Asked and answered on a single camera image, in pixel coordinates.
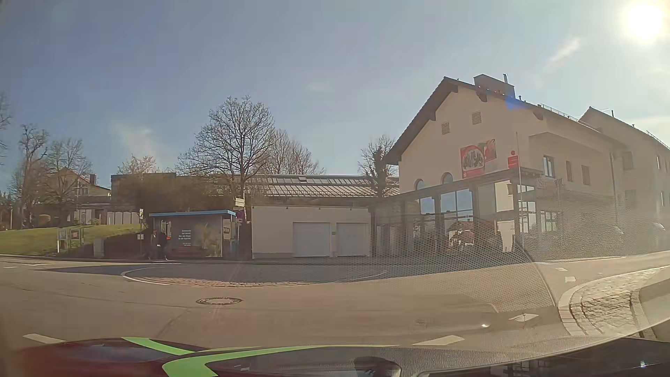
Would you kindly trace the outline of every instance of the asphalt road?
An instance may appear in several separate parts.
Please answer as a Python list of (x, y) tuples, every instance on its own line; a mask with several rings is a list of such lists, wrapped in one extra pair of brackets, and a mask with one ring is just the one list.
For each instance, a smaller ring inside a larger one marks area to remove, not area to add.
[[(666, 265), (670, 252), (451, 272), (429, 264), (0, 258), (1, 315), (12, 348), (51, 338), (139, 336), (203, 347), (376, 343), (500, 351), (569, 337), (555, 305), (575, 285)], [(196, 302), (210, 297), (242, 301)]]

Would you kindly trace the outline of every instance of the red logo sign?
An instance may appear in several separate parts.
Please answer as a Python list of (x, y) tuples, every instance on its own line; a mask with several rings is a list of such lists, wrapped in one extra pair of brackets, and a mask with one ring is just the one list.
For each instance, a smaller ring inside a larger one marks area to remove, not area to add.
[(507, 158), (507, 168), (514, 169), (519, 167), (519, 156), (514, 154), (512, 151), (512, 156)]

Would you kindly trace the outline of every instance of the bus shelter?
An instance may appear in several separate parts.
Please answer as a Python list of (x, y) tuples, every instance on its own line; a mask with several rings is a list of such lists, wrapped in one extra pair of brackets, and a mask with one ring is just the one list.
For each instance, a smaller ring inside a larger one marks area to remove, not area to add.
[(167, 235), (165, 251), (172, 258), (237, 259), (235, 212), (165, 212), (151, 213), (149, 217), (153, 221), (153, 228)]

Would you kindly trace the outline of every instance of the lawn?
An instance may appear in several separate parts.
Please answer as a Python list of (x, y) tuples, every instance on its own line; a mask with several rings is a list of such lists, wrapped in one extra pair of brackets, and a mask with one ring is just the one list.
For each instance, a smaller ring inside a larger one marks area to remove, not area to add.
[[(96, 237), (113, 237), (115, 235), (137, 233), (140, 230), (139, 224), (84, 225), (82, 228), (84, 228), (84, 244), (92, 244)], [(26, 256), (53, 254), (56, 252), (57, 229), (35, 228), (0, 231), (0, 254)]]

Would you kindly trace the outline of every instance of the garage door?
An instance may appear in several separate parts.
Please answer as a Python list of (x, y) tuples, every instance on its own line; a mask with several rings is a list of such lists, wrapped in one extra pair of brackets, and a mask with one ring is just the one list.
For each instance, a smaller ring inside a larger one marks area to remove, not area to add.
[(337, 223), (337, 255), (366, 256), (370, 239), (366, 223)]
[(293, 223), (293, 256), (330, 256), (330, 224)]

